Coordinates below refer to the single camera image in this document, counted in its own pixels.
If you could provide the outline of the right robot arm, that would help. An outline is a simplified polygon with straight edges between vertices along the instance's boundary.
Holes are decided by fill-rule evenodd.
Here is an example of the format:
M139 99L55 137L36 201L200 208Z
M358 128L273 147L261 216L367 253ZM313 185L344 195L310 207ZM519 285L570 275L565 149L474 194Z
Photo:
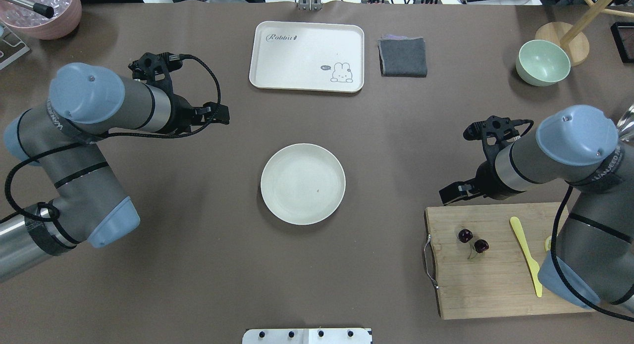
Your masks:
M561 179L568 184L536 279L584 309L632 321L601 307L633 312L633 148L591 105L570 106L535 125L489 116L463 132L480 141L485 161L472 179L439 191L442 204L488 197L505 200Z

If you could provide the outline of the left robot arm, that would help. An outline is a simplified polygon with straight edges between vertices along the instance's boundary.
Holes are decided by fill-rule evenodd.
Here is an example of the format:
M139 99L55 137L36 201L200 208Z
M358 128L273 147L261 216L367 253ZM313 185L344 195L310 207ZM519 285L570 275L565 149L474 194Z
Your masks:
M45 103L15 118L4 143L19 160L4 193L14 213L1 221L1 280L75 249L100 248L140 224L140 216L98 143L113 137L178 139L230 121L219 99L193 107L173 90L170 73L188 54L148 53L124 78L101 66L73 62L52 80ZM11 189L27 165L46 172L57 197L22 207Z

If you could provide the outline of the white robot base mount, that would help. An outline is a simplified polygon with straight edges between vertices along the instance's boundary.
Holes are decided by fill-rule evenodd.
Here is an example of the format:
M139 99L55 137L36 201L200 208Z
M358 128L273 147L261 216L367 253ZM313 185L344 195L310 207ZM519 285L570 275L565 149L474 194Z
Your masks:
M245 331L243 344L372 344L366 328L286 328Z

